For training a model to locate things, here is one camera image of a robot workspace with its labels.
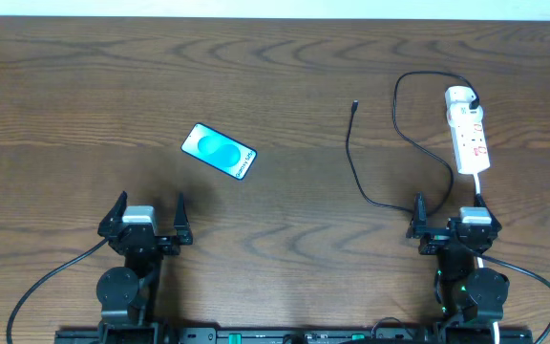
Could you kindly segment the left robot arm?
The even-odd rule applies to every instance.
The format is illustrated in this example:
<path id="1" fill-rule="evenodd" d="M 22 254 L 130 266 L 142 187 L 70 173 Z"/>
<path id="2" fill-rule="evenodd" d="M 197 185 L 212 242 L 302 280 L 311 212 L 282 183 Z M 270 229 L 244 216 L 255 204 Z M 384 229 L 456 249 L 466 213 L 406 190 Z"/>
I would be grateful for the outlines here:
<path id="1" fill-rule="evenodd" d="M 121 193 L 99 223 L 97 234 L 124 265 L 107 270 L 96 285 L 101 303 L 97 335 L 100 343 L 177 343 L 179 331 L 154 316 L 163 258 L 177 256 L 193 244 L 193 234 L 179 195 L 173 235 L 159 235 L 150 205 L 127 205 Z"/>

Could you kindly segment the blue Samsung Galaxy smartphone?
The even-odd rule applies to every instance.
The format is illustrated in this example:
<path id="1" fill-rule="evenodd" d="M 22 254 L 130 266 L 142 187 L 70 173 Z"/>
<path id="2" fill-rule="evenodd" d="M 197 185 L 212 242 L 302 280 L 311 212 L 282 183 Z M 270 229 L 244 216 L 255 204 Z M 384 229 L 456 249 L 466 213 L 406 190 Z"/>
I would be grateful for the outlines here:
<path id="1" fill-rule="evenodd" d="M 180 149 L 239 181 L 257 158 L 253 148 L 200 122 L 191 129 Z"/>

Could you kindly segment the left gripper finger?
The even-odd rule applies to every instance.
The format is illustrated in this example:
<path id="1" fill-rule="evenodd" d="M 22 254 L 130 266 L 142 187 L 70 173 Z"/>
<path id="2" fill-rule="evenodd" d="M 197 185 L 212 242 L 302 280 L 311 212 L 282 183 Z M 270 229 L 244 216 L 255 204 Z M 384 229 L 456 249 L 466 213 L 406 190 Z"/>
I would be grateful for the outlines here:
<path id="1" fill-rule="evenodd" d="M 114 206 L 101 220 L 97 228 L 97 234 L 100 237 L 110 238 L 120 231 L 123 224 L 122 217 L 127 208 L 127 198 L 127 192 L 122 191 Z"/>
<path id="2" fill-rule="evenodd" d="M 174 230 L 176 238 L 181 246 L 191 246 L 193 244 L 193 233 L 185 210 L 183 194 L 179 194 L 177 209 L 174 219 Z"/>

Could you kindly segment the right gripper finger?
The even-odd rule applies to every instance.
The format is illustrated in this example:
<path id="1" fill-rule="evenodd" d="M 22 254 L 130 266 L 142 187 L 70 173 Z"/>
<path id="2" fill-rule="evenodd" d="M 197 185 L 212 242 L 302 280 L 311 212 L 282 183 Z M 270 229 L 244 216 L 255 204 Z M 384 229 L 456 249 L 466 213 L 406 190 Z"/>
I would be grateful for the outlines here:
<path id="1" fill-rule="evenodd" d="M 408 226 L 406 237 L 420 239 L 428 233 L 427 212 L 423 194 L 418 192 L 414 198 L 412 219 Z"/>
<path id="2" fill-rule="evenodd" d="M 485 208 L 486 211 L 488 212 L 490 218 L 491 218 L 491 227 L 493 228 L 493 231 L 494 232 L 500 232 L 501 231 L 500 221 L 496 218 L 494 213 L 489 209 L 489 207 L 487 206 L 487 204 L 485 203 L 483 197 L 480 194 L 475 194 L 475 196 L 474 196 L 474 206 Z"/>

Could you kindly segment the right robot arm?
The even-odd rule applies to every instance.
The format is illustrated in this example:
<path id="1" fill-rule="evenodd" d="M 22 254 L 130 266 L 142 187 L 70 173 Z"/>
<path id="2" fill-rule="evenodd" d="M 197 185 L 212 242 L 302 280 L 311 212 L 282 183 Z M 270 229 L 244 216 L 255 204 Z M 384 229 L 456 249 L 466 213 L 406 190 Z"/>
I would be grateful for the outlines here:
<path id="1" fill-rule="evenodd" d="M 434 288 L 444 308 L 443 321 L 434 326 L 439 343 L 474 334 L 487 343 L 499 341 L 494 324 L 503 318 L 510 282 L 505 275 L 480 267 L 476 259 L 492 246 L 500 230 L 501 224 L 478 195 L 473 206 L 462 207 L 444 227 L 428 226 L 423 195 L 415 196 L 406 236 L 419 241 L 421 255 L 437 258 Z"/>

